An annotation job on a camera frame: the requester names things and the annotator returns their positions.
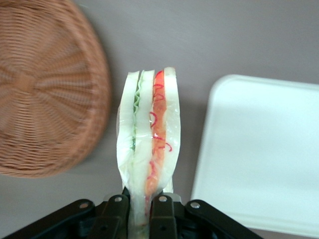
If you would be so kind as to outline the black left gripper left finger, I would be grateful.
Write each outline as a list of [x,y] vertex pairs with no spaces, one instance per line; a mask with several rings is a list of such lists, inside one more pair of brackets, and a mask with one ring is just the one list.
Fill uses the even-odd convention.
[[127,239],[130,200],[117,194],[103,201],[90,230],[91,239]]

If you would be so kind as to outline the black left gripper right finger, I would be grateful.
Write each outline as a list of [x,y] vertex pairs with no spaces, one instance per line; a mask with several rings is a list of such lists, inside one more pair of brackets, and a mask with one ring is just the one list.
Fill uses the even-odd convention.
[[158,195],[152,201],[149,238],[177,238],[174,204],[172,198],[169,195]]

